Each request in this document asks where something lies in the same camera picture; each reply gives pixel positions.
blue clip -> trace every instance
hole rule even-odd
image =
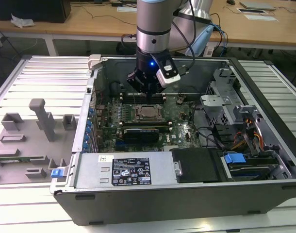
[[[84,142],[83,145],[82,145],[82,147],[83,147],[84,149],[87,149],[87,148],[89,147],[89,145],[88,145],[86,142]]]
[[[244,158],[244,155],[241,153],[228,153],[224,156],[227,164],[245,164],[246,160]]]
[[[63,178],[63,173],[64,173],[63,168],[53,169],[51,172],[51,178]]]
[[[86,131],[87,133],[91,133],[91,128],[87,126],[87,127],[85,128],[85,131]]]

connector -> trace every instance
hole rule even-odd
[[[111,6],[115,6],[115,7],[123,6],[123,3],[119,2],[119,1],[112,1]]]

wooden desk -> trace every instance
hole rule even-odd
[[[287,7],[296,9],[296,2],[281,0],[252,0],[267,2],[274,7]],[[273,12],[268,11],[268,16],[273,16],[278,22],[249,20],[237,8],[243,8],[239,0],[234,6],[228,5],[223,0],[215,0],[211,7],[211,14],[218,13],[221,27],[229,36],[229,47],[259,48],[259,49],[285,49],[296,50],[296,13],[290,13],[284,8]],[[212,16],[213,22],[218,24],[216,15]]]
[[[9,37],[45,39],[49,54],[52,56],[58,55],[53,43],[54,39],[120,41],[121,35],[136,33],[136,13],[118,12],[117,8],[111,5],[85,6],[82,4],[82,7],[75,3],[71,5],[71,13],[65,23],[35,22],[35,26],[21,29],[9,21],[0,21],[0,30]],[[92,19],[87,11],[94,17],[98,17]]]
[[[296,9],[296,2],[293,1],[253,1],[268,2],[276,7]],[[244,14],[235,14],[227,8],[223,8],[228,6],[238,12],[236,8],[242,8],[242,6],[238,0],[236,2],[235,6],[230,6],[226,4],[225,0],[214,0],[211,7],[211,14],[218,13],[220,15],[222,29],[229,35],[229,47],[296,50],[296,13],[290,13],[286,9],[280,8],[269,14],[274,14],[278,22],[248,20]],[[92,19],[87,11],[93,16],[103,17]],[[213,21],[218,24],[216,16],[213,16]],[[45,39],[49,54],[58,55],[53,43],[54,39],[120,41],[122,34],[136,33],[136,13],[117,12],[117,9],[111,5],[83,5],[80,7],[79,4],[72,3],[71,14],[63,24],[36,22],[34,27],[21,29],[9,21],[0,21],[0,30],[10,37]],[[207,55],[219,40],[220,35],[214,32],[206,49]]]

metal bracket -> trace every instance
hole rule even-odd
[[[89,70],[95,70],[100,68],[102,66],[102,61],[103,60],[100,54],[90,55],[88,59]]]
[[[255,105],[238,105],[233,110],[236,122],[242,122],[245,118],[253,118],[254,112],[257,112]]]
[[[233,86],[236,76],[231,69],[217,69],[214,72],[214,78],[217,86],[231,85]]]

power supply label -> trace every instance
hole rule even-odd
[[[113,186],[151,184],[149,158],[113,159]]]

